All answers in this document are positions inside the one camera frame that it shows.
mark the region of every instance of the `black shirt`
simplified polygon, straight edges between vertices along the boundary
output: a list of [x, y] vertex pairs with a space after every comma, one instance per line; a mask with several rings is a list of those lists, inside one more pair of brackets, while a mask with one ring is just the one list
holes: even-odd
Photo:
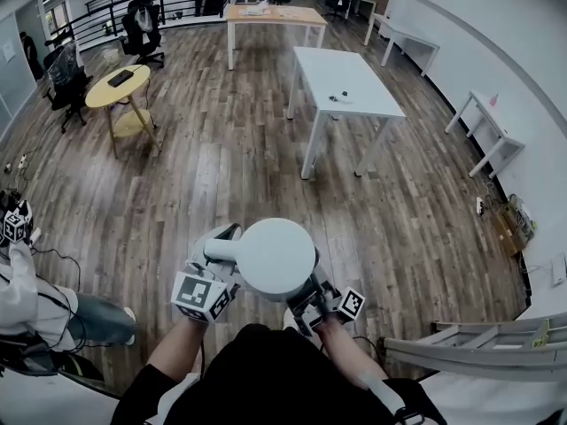
[[[407, 379], [387, 384], [439, 424], [445, 421], [421, 385]], [[113, 424], [143, 423], [157, 413], [161, 395], [175, 383], [145, 367], [120, 401]], [[174, 403], [166, 425], [244, 421], [352, 420], [390, 424], [388, 409], [369, 391], [354, 387], [332, 362], [292, 329], [246, 326], [213, 360], [204, 378]]]

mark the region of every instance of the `table leg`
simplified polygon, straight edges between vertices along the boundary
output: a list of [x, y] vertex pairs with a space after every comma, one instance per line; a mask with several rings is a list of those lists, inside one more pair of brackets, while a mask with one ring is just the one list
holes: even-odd
[[390, 52], [392, 51], [393, 47], [393, 33], [390, 35], [390, 42], [388, 43], [388, 47], [386, 47], [386, 52], [384, 54], [384, 58], [382, 58], [381, 66], [386, 66], [386, 62], [388, 61], [388, 57], [390, 57]]
[[372, 159], [378, 153], [378, 148], [382, 144], [382, 141], [386, 137], [386, 134], [390, 132], [390, 128], [392, 127], [392, 125], [399, 120], [400, 119], [397, 118], [389, 118], [388, 120], [380, 124], [380, 128], [378, 129], [376, 140], [372, 143], [372, 146], [370, 146], [366, 150], [364, 156], [362, 156], [361, 163], [356, 167], [356, 170], [354, 170], [354, 174], [356, 176], [360, 177], [364, 175], [364, 172], [366, 172], [369, 163], [372, 162]]
[[311, 33], [311, 26], [305, 27], [305, 39], [303, 40], [303, 47], [309, 46], [309, 33]]
[[315, 166], [315, 161], [317, 160], [317, 146], [322, 137], [322, 132], [325, 129], [325, 121], [327, 120], [326, 114], [321, 114], [321, 111], [317, 109], [315, 114], [315, 120], [313, 121], [313, 129], [311, 129], [311, 136], [309, 137], [309, 145], [307, 146], [307, 153], [305, 156], [305, 161], [303, 162], [303, 167], [301, 168], [301, 179], [308, 180], [313, 167]]
[[144, 128], [144, 131], [150, 136], [151, 141], [153, 142], [154, 145], [156, 145], [156, 147], [158, 148], [158, 151], [161, 151], [161, 147], [159, 146], [159, 143], [156, 140], [156, 137], [153, 135], [153, 132], [150, 130], [148, 125], [145, 124], [144, 117], [142, 116], [142, 113], [140, 113], [140, 109], [138, 109], [138, 106], [136, 105], [136, 101], [134, 101], [134, 99], [132, 98], [132, 95], [128, 96], [128, 101], [130, 102], [130, 105], [132, 105], [134, 112], [136, 112], [138, 119], [140, 119], [140, 123], [142, 123], [142, 128]]
[[291, 79], [291, 92], [290, 92], [290, 103], [287, 106], [287, 119], [293, 119], [293, 113], [295, 112], [295, 103], [298, 98], [298, 88], [299, 88], [299, 77], [301, 66], [299, 61], [295, 58], [295, 66], [293, 67], [293, 78]]
[[431, 63], [433, 63], [433, 60], [435, 59], [435, 57], [437, 57], [437, 52], [439, 52], [439, 47], [433, 48], [433, 52], [429, 56], [429, 60], [427, 61], [427, 65], [425, 65], [425, 68], [422, 71], [422, 77], [425, 77], [425, 75], [429, 72], [429, 68], [431, 66]]
[[229, 38], [229, 70], [232, 71], [234, 69], [234, 23], [229, 22], [228, 26], [228, 38]]
[[457, 121], [461, 118], [462, 113], [467, 108], [471, 100], [472, 100], [472, 95], [469, 93], [469, 97], [467, 97], [467, 101], [464, 103], [464, 106], [461, 107], [461, 110], [457, 112], [454, 115], [453, 119], [449, 122], [449, 124], [447, 124], [447, 127], [445, 128], [445, 134], [448, 134], [449, 131], [453, 128], [453, 126], [457, 124]]
[[470, 170], [469, 172], [469, 176], [472, 178], [475, 174], [477, 174], [480, 169], [486, 165], [486, 163], [490, 160], [490, 158], [494, 155], [494, 153], [499, 150], [502, 146], [504, 146], [504, 143], [506, 142], [505, 139], [500, 138], [498, 140], [498, 142], [496, 142], [496, 144], [486, 153], [486, 156], [484, 156], [480, 162], [478, 162], [478, 164], [475, 165], [475, 167]]
[[471, 137], [472, 137], [472, 133], [477, 130], [478, 126], [480, 126], [480, 123], [481, 123], [482, 120], [484, 120], [484, 119], [485, 119], [485, 116], [484, 116], [484, 115], [480, 115], [480, 116], [478, 117], [478, 119], [474, 122], [474, 124], [469, 127], [469, 132], [467, 132], [467, 138], [471, 138]]
[[114, 157], [118, 158], [118, 153], [116, 152], [116, 141], [114, 140], [114, 130], [113, 130], [113, 117], [110, 113], [110, 105], [105, 107], [106, 121], [108, 122], [108, 132], [110, 133], [110, 142], [113, 146]]
[[494, 176], [496, 176], [498, 173], [500, 173], [504, 167], [506, 167], [510, 162], [512, 162], [512, 159], [515, 158], [518, 153], [523, 149], [523, 146], [516, 146], [516, 150], [512, 153], [512, 155], [508, 156], [499, 166], [498, 169], [494, 169], [493, 172], [491, 174], [488, 175], [488, 178], [490, 178], [492, 180], [492, 178]]
[[364, 38], [364, 45], [368, 46], [370, 41], [370, 35], [372, 35], [372, 28], [374, 28], [374, 12], [370, 14], [369, 20], [369, 31], [366, 32], [366, 38]]
[[325, 26], [319, 28], [319, 37], [317, 38], [317, 49], [322, 47], [322, 39], [325, 36]]

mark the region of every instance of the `yellow round table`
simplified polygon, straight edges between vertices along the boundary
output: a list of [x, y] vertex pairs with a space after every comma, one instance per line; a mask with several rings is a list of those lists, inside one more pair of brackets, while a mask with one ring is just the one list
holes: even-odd
[[[111, 87], [108, 81], [112, 79], [115, 75], [128, 69], [134, 75], [130, 77], [127, 81], [123, 82], [118, 87]], [[147, 110], [139, 109], [136, 102], [132, 98], [132, 93], [137, 89], [142, 87], [146, 81], [150, 78], [150, 68], [146, 65], [132, 65], [122, 67], [117, 69], [112, 73], [109, 73], [106, 77], [102, 78], [97, 84], [90, 89], [89, 94], [86, 98], [87, 106], [91, 109], [99, 109], [101, 107], [105, 108], [106, 119], [108, 120], [108, 130], [110, 132], [110, 139], [113, 144], [114, 157], [118, 158], [118, 153], [116, 152], [116, 138], [130, 137], [131, 135], [138, 134], [145, 131], [151, 138], [154, 145], [158, 147], [161, 151], [158, 141], [153, 135], [151, 129], [148, 127], [148, 122], [150, 121], [150, 113]], [[113, 120], [111, 116], [111, 105], [127, 98], [134, 111], [125, 113], [119, 120], [113, 125]]]

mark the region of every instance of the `small white object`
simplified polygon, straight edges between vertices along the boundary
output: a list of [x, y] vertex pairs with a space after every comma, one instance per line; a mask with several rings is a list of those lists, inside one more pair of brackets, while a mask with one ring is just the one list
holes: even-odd
[[35, 243], [37, 243], [37, 240], [40, 238], [40, 236], [42, 235], [42, 230], [40, 228], [36, 228], [34, 230], [34, 233], [32, 233], [32, 235], [29, 237], [29, 247], [30, 249], [32, 247], [34, 247]]
[[482, 198], [477, 197], [477, 215], [481, 216], [485, 213], [485, 206], [483, 204]]
[[567, 263], [565, 262], [565, 254], [555, 255], [551, 260], [551, 268], [553, 272], [553, 286], [556, 287], [565, 282], [567, 278]]
[[6, 60], [6, 63], [8, 63], [12, 58], [16, 56], [12, 39], [9, 39], [4, 43], [4, 45], [2, 46], [2, 51], [4, 53], [4, 59]]

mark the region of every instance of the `paper on table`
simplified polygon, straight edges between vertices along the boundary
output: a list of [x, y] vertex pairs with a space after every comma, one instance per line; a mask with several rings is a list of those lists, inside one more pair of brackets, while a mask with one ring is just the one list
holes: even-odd
[[300, 18], [303, 16], [303, 11], [298, 8], [278, 8], [277, 13], [283, 18]]

